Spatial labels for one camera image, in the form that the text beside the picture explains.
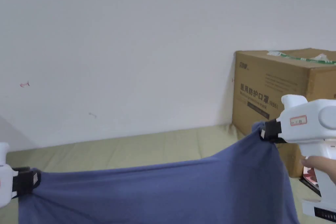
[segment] red label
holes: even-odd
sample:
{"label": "red label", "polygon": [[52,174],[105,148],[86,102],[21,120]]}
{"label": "red label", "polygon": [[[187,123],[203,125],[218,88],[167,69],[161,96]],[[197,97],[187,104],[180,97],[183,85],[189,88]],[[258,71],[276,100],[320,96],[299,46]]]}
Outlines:
{"label": "red label", "polygon": [[296,117],[290,118],[291,126],[298,126],[303,125],[307,123],[307,116],[306,115],[300,115]]}

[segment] pink mark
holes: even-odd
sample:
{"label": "pink mark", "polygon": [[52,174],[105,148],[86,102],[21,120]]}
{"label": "pink mark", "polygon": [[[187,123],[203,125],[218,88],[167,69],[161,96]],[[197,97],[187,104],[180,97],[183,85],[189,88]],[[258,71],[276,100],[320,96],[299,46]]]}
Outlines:
{"label": "pink mark", "polygon": [[24,86],[27,86],[27,85],[29,86],[29,82],[27,82],[27,83],[25,83],[25,84],[21,83],[21,84],[20,84],[20,87],[23,88]]}

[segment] green tape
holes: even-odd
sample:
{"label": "green tape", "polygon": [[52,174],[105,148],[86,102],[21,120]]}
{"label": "green tape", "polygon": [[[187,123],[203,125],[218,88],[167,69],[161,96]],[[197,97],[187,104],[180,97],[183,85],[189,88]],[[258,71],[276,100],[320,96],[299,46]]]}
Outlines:
{"label": "green tape", "polygon": [[336,65],[336,61],[324,61],[324,60],[316,60],[316,59],[298,58],[298,57],[292,57],[290,55],[286,55],[286,54],[281,53],[281,52],[275,52],[275,51],[273,51],[273,52],[277,53],[277,56],[281,56],[283,58],[296,59],[296,60],[302,60],[302,61],[306,61],[306,62],[313,62],[313,63],[319,63],[319,64]]}

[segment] white wall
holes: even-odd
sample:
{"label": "white wall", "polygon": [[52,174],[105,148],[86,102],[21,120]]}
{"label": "white wall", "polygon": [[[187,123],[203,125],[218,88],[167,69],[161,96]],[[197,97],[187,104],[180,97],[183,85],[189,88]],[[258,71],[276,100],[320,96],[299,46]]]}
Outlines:
{"label": "white wall", "polygon": [[229,123],[234,52],[336,50],[335,11],[334,0],[0,0],[1,141]]}

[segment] human hand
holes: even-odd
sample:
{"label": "human hand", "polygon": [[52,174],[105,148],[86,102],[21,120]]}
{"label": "human hand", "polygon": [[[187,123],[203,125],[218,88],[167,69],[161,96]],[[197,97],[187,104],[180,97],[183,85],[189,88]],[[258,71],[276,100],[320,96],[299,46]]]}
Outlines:
{"label": "human hand", "polygon": [[303,166],[311,168],[308,173],[311,175],[311,179],[316,181],[315,169],[328,174],[329,178],[336,185],[336,160],[322,157],[322,156],[310,156],[307,159],[302,159]]}

